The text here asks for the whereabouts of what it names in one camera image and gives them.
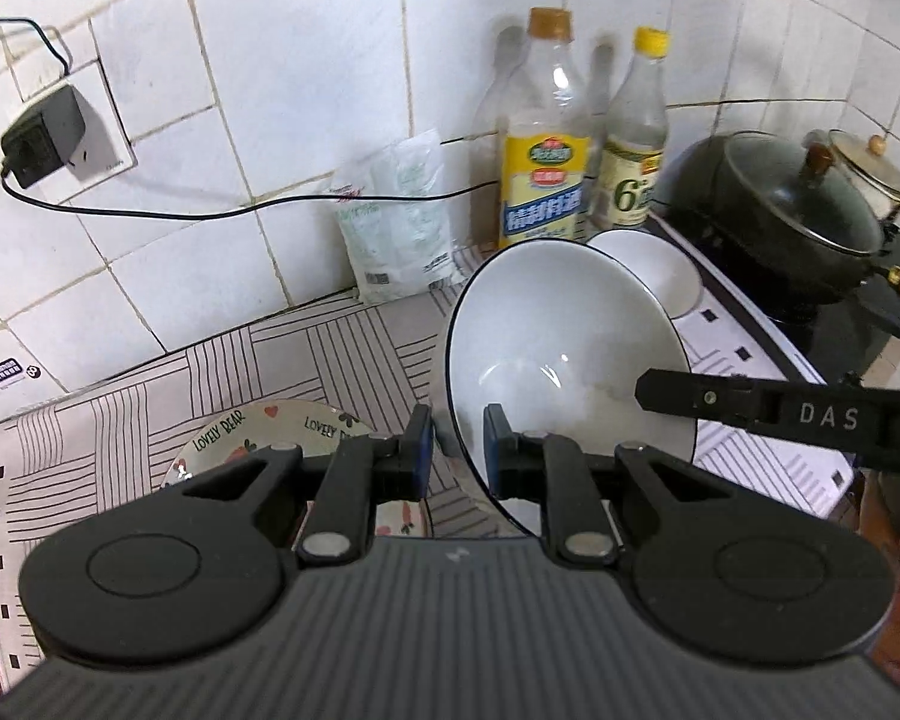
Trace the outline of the white wall socket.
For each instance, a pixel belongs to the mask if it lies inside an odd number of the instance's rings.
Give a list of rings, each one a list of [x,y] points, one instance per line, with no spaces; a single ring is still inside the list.
[[[86,126],[84,135],[63,167],[23,189],[30,197],[53,205],[74,199],[137,165],[107,76],[98,60],[69,73],[64,80],[52,83],[27,99],[23,107],[29,109],[65,86],[74,89],[74,99]]]

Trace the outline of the white salt bag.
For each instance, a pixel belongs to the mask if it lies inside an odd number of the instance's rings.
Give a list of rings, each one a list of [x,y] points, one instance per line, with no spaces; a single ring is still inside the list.
[[[461,281],[437,130],[395,142],[329,179],[359,299],[380,305]]]

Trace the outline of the clear vinegar bottle yellow cap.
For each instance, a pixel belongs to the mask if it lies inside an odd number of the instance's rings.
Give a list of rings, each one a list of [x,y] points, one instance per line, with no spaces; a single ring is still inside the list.
[[[631,65],[601,130],[600,171],[590,211],[598,229],[640,226],[649,214],[670,130],[663,86],[668,50],[666,31],[635,28]]]

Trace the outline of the black wok with glass lid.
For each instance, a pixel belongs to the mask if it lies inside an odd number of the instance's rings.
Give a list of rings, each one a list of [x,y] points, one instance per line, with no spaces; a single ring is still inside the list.
[[[878,262],[881,223],[825,146],[754,130],[706,138],[665,169],[653,199],[818,291],[842,296],[882,277],[900,295],[900,265]]]

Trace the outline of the yellow label cooking wine bottle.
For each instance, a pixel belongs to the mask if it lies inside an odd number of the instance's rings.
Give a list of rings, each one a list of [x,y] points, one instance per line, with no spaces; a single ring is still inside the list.
[[[574,235],[592,126],[573,40],[570,11],[530,10],[525,55],[505,82],[497,114],[502,249]]]

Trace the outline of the black gas stove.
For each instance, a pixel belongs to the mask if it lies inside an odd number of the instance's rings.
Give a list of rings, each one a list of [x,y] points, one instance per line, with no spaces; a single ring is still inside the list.
[[[686,210],[655,205],[658,218],[735,284],[829,383],[856,377],[900,390],[900,297],[882,277],[842,296],[772,270],[717,227]]]

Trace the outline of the black power adapter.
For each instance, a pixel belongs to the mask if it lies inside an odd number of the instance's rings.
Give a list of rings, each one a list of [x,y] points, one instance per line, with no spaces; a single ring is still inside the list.
[[[84,135],[76,90],[63,85],[27,107],[1,135],[1,176],[32,187],[67,166]]]

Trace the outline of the cream enamel pot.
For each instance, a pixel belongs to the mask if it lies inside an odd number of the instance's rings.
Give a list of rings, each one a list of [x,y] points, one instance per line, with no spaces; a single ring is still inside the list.
[[[900,218],[900,171],[886,158],[886,140],[873,135],[868,140],[855,137],[840,128],[811,130],[802,145],[825,146],[834,156],[834,164],[870,206],[880,221]]]

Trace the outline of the small white bowl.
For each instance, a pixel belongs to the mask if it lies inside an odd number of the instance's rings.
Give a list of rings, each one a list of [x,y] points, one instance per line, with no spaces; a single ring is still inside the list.
[[[655,294],[670,319],[687,316],[702,298],[702,280],[688,255],[648,232],[600,232],[589,246],[631,270]]]

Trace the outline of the white bowl with dark rim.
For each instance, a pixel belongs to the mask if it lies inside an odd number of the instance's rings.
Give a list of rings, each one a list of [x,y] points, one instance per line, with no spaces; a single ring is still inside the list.
[[[476,268],[443,330],[430,387],[440,447],[487,494],[482,411],[497,403],[517,433],[560,434],[589,454],[637,442],[691,460],[694,419],[635,399],[644,372],[688,367],[662,303],[613,257],[560,239],[510,245]]]

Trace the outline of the lovely bear carrot plate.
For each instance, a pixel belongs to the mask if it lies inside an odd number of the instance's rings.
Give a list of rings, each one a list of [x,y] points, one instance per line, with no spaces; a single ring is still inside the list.
[[[162,484],[182,483],[265,447],[297,445],[306,457],[328,455],[341,440],[373,432],[354,416],[316,401],[258,401],[215,415],[199,427],[176,452]]]

